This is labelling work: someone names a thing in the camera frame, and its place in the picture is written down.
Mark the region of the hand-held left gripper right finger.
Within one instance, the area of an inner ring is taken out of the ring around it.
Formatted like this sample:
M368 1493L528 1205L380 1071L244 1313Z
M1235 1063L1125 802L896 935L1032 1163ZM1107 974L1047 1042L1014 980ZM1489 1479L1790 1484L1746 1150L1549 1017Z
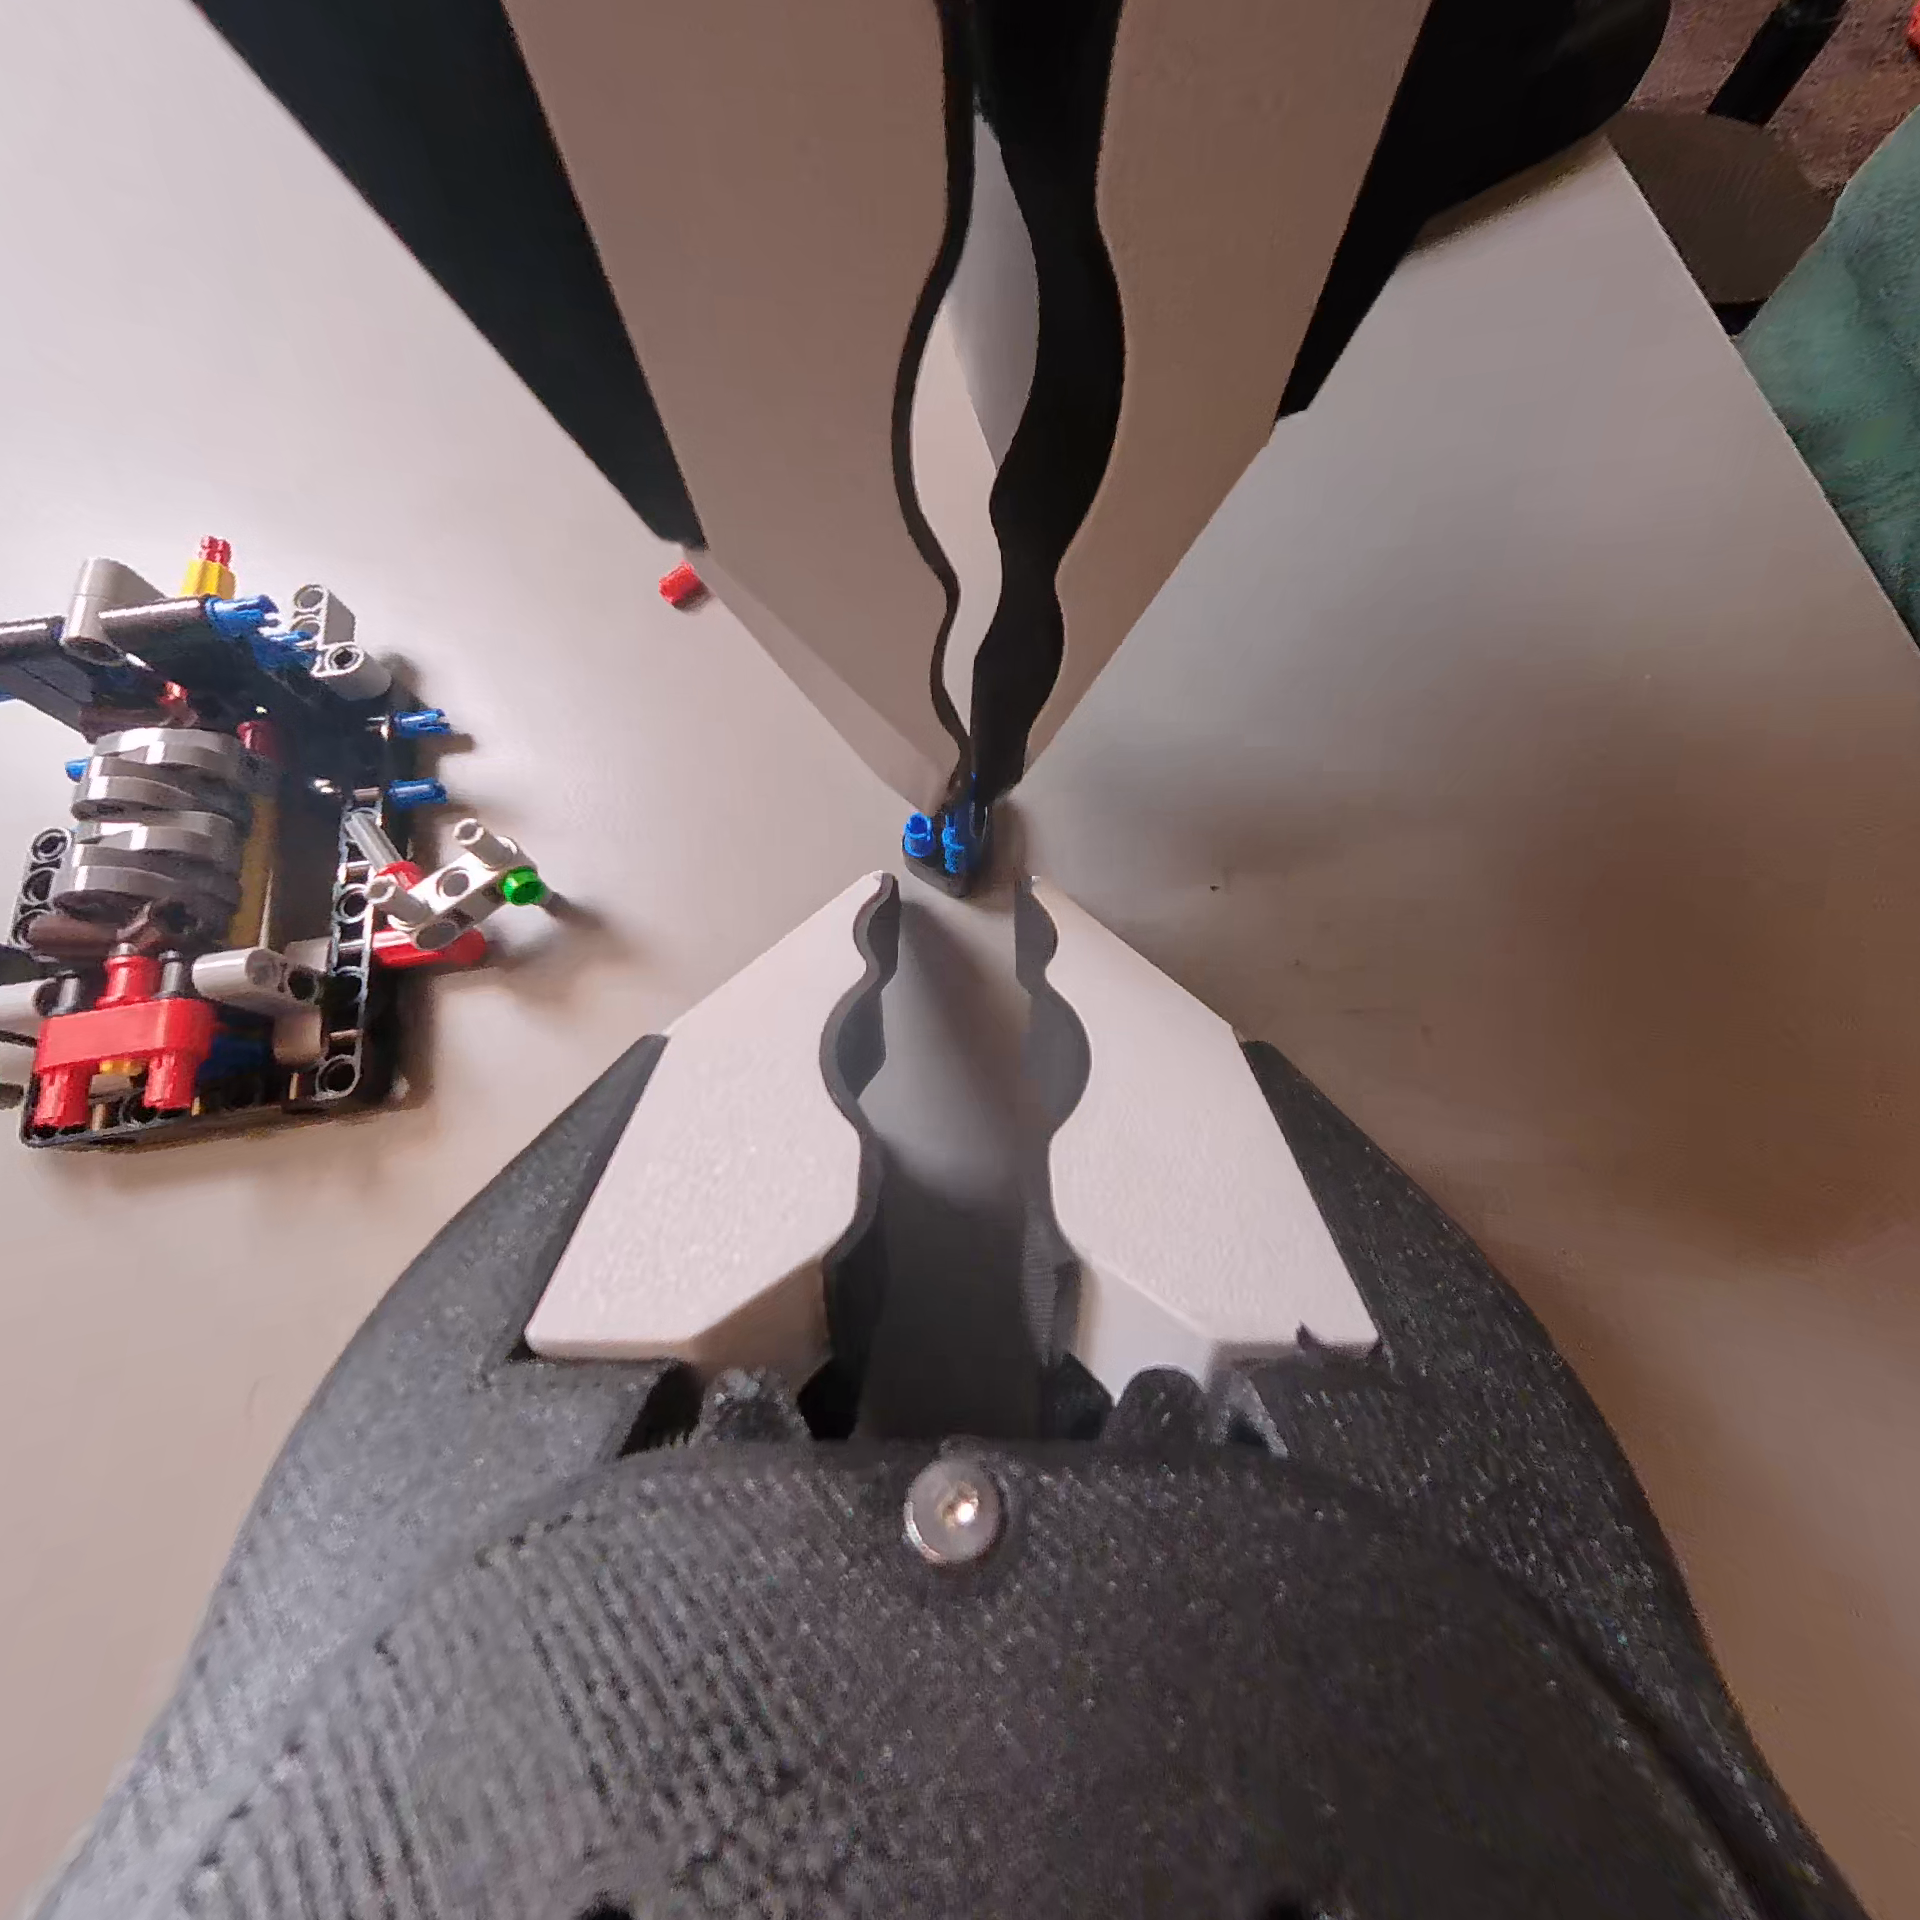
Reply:
M1371 1356L1380 1324L1208 999L1057 879L1014 888L1029 1065L1045 1107L1047 1348L1112 1401L1144 1372L1198 1392L1242 1363Z

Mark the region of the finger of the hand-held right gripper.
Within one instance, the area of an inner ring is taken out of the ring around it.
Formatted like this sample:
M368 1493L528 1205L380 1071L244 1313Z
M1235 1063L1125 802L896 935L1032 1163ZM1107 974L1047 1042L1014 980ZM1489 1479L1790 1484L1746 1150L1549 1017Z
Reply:
M1029 776L1267 449L1420 33L1424 7L974 7L1014 206L974 242L997 542L977 802Z
M940 802L963 610L911 403L974 206L935 0L517 0L539 116L692 499L692 571L907 798Z

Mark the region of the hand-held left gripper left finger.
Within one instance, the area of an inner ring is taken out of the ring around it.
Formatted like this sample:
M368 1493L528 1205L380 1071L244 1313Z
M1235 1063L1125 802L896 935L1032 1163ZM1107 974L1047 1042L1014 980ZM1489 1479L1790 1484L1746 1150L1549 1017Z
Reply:
M873 869L670 1022L527 1324L537 1356L868 1372L881 1144L860 1092L896 973L899 874Z

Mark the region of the dark grey triangular lego liftarm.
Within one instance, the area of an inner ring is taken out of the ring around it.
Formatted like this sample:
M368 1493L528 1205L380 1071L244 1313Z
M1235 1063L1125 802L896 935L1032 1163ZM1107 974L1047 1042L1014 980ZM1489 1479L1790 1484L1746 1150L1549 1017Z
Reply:
M942 888L951 897L974 897L974 893L986 879L986 863L995 863L995 827L986 827L977 874L942 874L942 860L907 860L911 874Z

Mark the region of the lego chassis assembly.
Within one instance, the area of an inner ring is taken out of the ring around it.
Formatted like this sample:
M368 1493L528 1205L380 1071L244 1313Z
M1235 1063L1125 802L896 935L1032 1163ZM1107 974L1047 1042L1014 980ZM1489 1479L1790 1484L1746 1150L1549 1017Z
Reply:
M179 591L87 559L6 617L14 711L63 720L69 814L6 869L6 1114L27 1150L142 1150L357 1114L394 1092L414 974L475 973L539 863L449 814L449 711L305 581Z

